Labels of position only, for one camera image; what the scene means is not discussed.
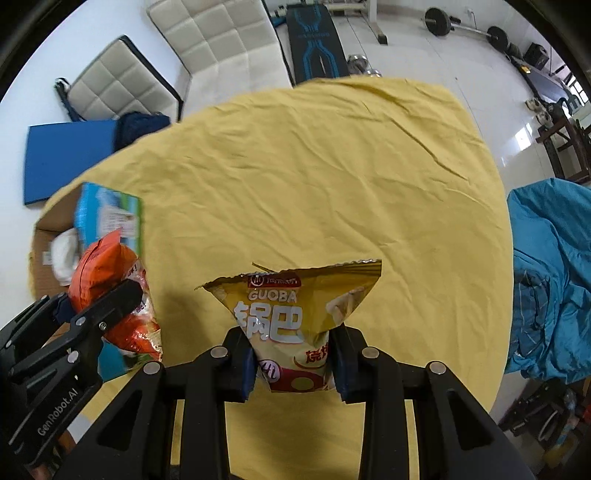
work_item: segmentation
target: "chair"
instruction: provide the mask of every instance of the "chair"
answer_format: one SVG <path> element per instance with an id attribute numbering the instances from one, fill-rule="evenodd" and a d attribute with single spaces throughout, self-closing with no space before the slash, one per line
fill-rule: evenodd
<path id="1" fill-rule="evenodd" d="M 562 128 L 566 129 L 568 135 L 565 135 L 561 132 Z M 554 170 L 554 175 L 557 178 L 573 181 L 579 185 L 583 185 L 591 181 L 591 141 L 589 140 L 590 132 L 591 127 L 583 128 L 581 127 L 579 120 L 569 120 L 566 116 L 554 122 L 554 125 L 550 129 L 546 129 L 544 126 L 539 127 L 538 133 L 540 136 L 536 139 L 536 141 L 544 145 L 546 153 L 550 159 L 550 164 Z M 551 140 L 552 135 L 555 134 L 560 135 L 566 140 L 566 143 L 558 148 L 554 146 Z M 567 178 L 565 177 L 564 170 L 560 164 L 558 152 L 566 150 L 569 147 L 573 147 L 581 170 Z"/>
<path id="2" fill-rule="evenodd" d="M 261 0 L 160 0 L 148 15 L 191 74 L 185 113 L 240 93 L 291 87 Z"/>
<path id="3" fill-rule="evenodd" d="M 86 120 L 161 112 L 175 122 L 183 110 L 180 95 L 125 35 L 108 44 L 74 80 L 68 100 Z"/>

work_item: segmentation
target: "black robotic claw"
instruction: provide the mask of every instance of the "black robotic claw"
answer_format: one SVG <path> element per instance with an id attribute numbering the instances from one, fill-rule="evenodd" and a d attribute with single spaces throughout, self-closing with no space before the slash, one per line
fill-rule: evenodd
<path id="1" fill-rule="evenodd" d="M 65 294 L 43 297 L 0 331 L 0 430 L 6 455 L 12 452 L 29 467 L 50 460 L 57 439 L 102 385 L 97 371 L 102 335 L 135 310 L 142 295 L 137 282 L 125 280 L 46 345 L 59 327 L 54 311 Z"/>
<path id="2" fill-rule="evenodd" d="M 94 329 L 94 317 L 90 324 Z M 68 340 L 62 343 L 70 345 Z M 78 412 L 100 387 L 96 375 L 99 351 L 87 351 L 95 355 L 94 361 L 88 358 L 84 367 L 76 370 L 78 382 L 86 387 L 80 389 L 79 399 L 67 414 L 56 417 L 60 427 L 55 432 L 62 432 L 66 420 L 69 423 L 72 418 L 70 412 Z M 45 356 L 37 361 L 48 365 L 42 358 Z M 67 359 L 51 362 L 54 371 L 67 368 L 61 363 Z M 359 330 L 344 325 L 330 331 L 329 362 L 342 400 L 366 404 L 360 480 L 408 480 L 405 400 L 412 400 L 414 405 L 421 480 L 534 479 L 494 421 L 441 362 L 425 368 L 399 364 L 377 348 L 368 347 Z M 240 327 L 228 332 L 223 345 L 202 353 L 191 363 L 168 368 L 158 362 L 145 364 L 64 459 L 55 479 L 74 480 L 83 475 L 86 480 L 168 480 L 174 416 L 180 399 L 185 400 L 180 479 L 234 478 L 229 472 L 224 403 L 246 401 L 256 371 L 254 351 Z M 15 368 L 12 377 L 26 377 L 24 372 L 30 370 Z M 4 395 L 4 388 L 12 387 L 3 384 L 2 388 Z M 64 384 L 60 392 L 63 388 L 72 386 Z M 16 446 L 17 437 L 19 455 L 23 449 L 38 449 L 35 431 L 15 434 L 11 446 Z"/>

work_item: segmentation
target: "weight plate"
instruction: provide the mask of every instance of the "weight plate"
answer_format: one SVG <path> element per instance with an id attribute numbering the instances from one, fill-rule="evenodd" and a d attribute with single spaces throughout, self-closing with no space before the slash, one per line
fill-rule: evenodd
<path id="1" fill-rule="evenodd" d="M 431 7 L 425 12 L 425 25 L 436 37 L 444 37 L 452 30 L 449 15 L 440 8 Z"/>
<path id="2" fill-rule="evenodd" d="M 509 48 L 509 37 L 505 33 L 505 30 L 499 27 L 491 27 L 488 29 L 488 43 L 490 43 L 495 50 L 505 53 Z"/>
<path id="3" fill-rule="evenodd" d="M 522 59 L 521 50 L 519 50 L 519 47 L 514 43 L 509 44 L 509 48 L 507 49 L 507 55 L 509 55 L 510 57 L 515 57 L 516 59 Z"/>

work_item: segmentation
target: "guoba snack bag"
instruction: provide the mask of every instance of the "guoba snack bag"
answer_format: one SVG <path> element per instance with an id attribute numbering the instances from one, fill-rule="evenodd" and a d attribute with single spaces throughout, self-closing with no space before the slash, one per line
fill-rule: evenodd
<path id="1" fill-rule="evenodd" d="M 228 310 L 255 349 L 271 390 L 327 388 L 329 330 L 373 288 L 381 260 L 218 278 L 203 287 Z"/>

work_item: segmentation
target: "black box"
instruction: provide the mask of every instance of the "black box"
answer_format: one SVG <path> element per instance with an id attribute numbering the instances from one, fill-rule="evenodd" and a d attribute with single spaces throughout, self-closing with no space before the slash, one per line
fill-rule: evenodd
<path id="1" fill-rule="evenodd" d="M 549 58 L 546 49 L 538 43 L 532 43 L 523 56 L 523 59 L 527 63 L 538 70 L 544 68 L 546 63 L 548 63 Z"/>

